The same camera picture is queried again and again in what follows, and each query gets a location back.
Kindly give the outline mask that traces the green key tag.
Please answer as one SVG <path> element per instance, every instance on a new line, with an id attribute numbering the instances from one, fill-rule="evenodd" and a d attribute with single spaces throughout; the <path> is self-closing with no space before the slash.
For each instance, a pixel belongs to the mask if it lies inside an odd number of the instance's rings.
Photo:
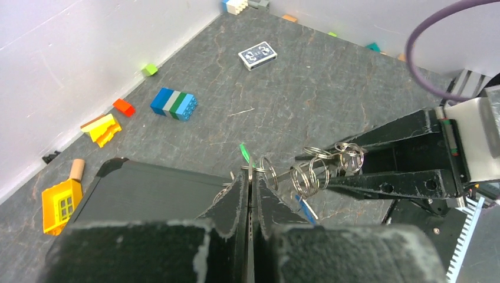
<path id="1" fill-rule="evenodd" d="M 239 145 L 239 148 L 240 148 L 240 151 L 241 151 L 241 154 L 242 154 L 243 158 L 246 160 L 246 162 L 248 164 L 250 164 L 251 163 L 251 155 L 249 154 L 249 152 L 248 152 L 245 144 L 241 143 Z"/>

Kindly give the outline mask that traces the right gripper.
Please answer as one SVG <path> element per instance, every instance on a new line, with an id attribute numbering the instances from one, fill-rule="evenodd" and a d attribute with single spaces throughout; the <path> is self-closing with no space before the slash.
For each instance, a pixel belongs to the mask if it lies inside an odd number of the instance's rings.
<path id="1" fill-rule="evenodd" d="M 319 149 L 296 161 L 394 161 L 396 172 L 335 177 L 327 189 L 362 198 L 409 200 L 434 215 L 468 206 L 470 180 L 456 121 L 443 109 L 421 109 Z"/>

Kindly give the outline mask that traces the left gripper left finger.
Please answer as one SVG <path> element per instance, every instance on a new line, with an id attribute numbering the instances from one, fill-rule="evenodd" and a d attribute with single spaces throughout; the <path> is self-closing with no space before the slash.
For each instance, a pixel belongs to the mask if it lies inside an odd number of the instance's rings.
<path id="1" fill-rule="evenodd" d="M 40 282 L 245 282 L 248 175 L 196 219 L 72 224 Z"/>

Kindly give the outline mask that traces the metal disc keyring with rings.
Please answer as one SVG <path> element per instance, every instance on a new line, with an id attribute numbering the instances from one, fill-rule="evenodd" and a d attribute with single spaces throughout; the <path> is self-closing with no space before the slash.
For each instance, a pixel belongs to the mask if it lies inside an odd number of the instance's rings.
<path id="1" fill-rule="evenodd" d="M 358 173 L 364 163 L 367 150 L 355 143 L 337 142 L 332 150 L 305 146 L 303 152 L 311 159 L 294 164 L 284 173 L 277 174 L 267 157 L 252 162 L 252 170 L 261 173 L 278 190 L 280 182 L 289 179 L 299 200 L 306 200 L 319 190 L 326 189 L 330 179 L 340 173 Z"/>

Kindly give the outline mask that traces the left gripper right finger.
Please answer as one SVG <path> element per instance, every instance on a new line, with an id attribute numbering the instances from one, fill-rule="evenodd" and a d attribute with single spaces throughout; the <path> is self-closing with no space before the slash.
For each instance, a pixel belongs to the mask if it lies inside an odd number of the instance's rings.
<path id="1" fill-rule="evenodd" d="M 252 182 L 256 282 L 445 282 L 438 252 L 410 225 L 312 225 L 266 180 Z"/>

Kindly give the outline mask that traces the blue key tag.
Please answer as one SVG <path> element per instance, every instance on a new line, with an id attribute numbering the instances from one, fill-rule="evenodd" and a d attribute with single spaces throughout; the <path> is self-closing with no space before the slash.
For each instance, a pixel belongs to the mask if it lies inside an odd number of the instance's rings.
<path id="1" fill-rule="evenodd" d="M 305 199 L 301 198 L 299 195 L 295 195 L 295 198 L 298 201 L 298 203 L 300 204 L 300 209 L 303 211 L 307 220 L 310 221 L 311 223 L 317 223 L 318 216 L 313 211 L 313 209 L 308 204 L 308 202 Z"/>

